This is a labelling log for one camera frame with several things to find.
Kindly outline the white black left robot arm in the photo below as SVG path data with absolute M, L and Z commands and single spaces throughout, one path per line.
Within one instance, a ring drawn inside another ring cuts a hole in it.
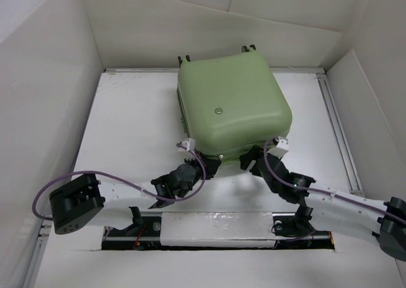
M 128 236 L 138 233 L 141 210 L 191 199 L 217 173 L 221 159 L 189 153 L 176 169 L 142 185 L 101 171 L 71 172 L 73 179 L 49 194 L 55 233 L 66 235 L 86 225 L 114 228 Z

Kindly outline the green hard-shell suitcase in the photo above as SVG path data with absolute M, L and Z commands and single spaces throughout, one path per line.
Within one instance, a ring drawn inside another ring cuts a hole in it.
M 255 45 L 236 55 L 178 61 L 181 121 L 203 155 L 235 160 L 255 145 L 289 134 L 292 110 Z

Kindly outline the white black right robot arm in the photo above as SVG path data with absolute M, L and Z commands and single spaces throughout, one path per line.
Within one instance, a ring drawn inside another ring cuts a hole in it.
M 300 237 L 315 231 L 339 232 L 377 244 L 405 261 L 405 201 L 371 200 L 331 188 L 315 188 L 314 178 L 290 172 L 277 156 L 253 146 L 239 157 L 240 167 L 264 179 L 272 193 L 298 205 L 291 221 Z

